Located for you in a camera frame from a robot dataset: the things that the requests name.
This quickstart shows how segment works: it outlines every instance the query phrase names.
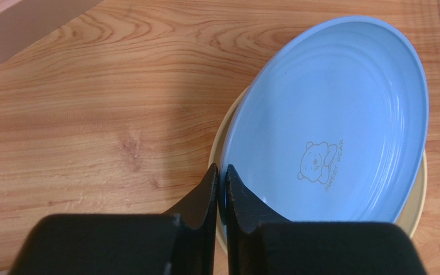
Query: wooden table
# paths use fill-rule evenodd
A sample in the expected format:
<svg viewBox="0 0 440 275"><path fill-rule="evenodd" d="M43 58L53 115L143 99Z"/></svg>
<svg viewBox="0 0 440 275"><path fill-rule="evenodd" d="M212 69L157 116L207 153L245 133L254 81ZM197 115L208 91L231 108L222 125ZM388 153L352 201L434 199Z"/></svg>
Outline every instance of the wooden table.
<svg viewBox="0 0 440 275"><path fill-rule="evenodd" d="M45 215L169 208L276 51L350 14L393 24L423 61L429 186L413 240L440 274L440 0L105 0L49 34L0 66L0 270Z"/></svg>

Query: cartoon bear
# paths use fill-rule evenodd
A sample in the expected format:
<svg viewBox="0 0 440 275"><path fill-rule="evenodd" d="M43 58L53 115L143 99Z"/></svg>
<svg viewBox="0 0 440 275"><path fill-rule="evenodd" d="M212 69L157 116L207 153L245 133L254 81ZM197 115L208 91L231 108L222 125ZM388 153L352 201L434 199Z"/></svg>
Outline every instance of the cartoon bear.
<svg viewBox="0 0 440 275"><path fill-rule="evenodd" d="M332 163L337 153L337 145L322 142L307 143L307 151L303 155L300 164L298 179L309 179L311 182L326 184L332 170Z"/></svg>

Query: bear logo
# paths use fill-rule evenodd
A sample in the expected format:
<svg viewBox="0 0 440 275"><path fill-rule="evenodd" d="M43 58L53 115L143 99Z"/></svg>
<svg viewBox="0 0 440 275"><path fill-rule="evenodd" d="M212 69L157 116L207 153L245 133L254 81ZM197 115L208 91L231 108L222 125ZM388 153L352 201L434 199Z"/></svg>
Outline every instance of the bear logo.
<svg viewBox="0 0 440 275"><path fill-rule="evenodd" d="M301 158L298 179L326 184L332 171L332 163L337 153L337 145L322 142L307 143L307 151Z"/></svg>

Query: beige plate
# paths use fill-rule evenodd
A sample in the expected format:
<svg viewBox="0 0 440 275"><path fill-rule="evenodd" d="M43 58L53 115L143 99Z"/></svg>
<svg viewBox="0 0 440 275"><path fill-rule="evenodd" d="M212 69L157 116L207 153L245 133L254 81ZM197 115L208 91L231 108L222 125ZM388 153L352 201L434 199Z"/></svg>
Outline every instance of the beige plate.
<svg viewBox="0 0 440 275"><path fill-rule="evenodd" d="M245 91L243 91L235 100L234 104L232 104L229 111L223 118L222 124L220 124L220 128L218 129L215 140L213 141L213 146L211 147L208 166L210 166L212 163L220 163L225 136L229 130L232 116L244 94ZM408 197L400 217L396 221L396 224L401 227L403 231L410 236L410 238L415 233L417 224L420 221L420 216L422 215L423 211L423 203L425 202L425 193L427 193L427 156L424 153L415 184L413 184L410 196ZM225 240L225 235L223 234L223 227L219 214L217 214L217 238L223 248L223 251L227 253L227 242Z"/></svg>

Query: wooden surface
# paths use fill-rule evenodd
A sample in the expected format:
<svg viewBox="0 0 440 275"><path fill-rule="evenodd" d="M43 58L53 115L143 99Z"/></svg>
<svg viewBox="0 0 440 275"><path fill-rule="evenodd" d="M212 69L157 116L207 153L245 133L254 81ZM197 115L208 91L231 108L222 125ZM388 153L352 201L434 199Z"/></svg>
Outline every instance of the wooden surface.
<svg viewBox="0 0 440 275"><path fill-rule="evenodd" d="M399 28L430 91L414 243L440 274L440 0L105 0L0 66L0 270L52 213L158 213L206 171L230 104L283 45L350 14ZM217 245L215 273L227 274Z"/></svg>

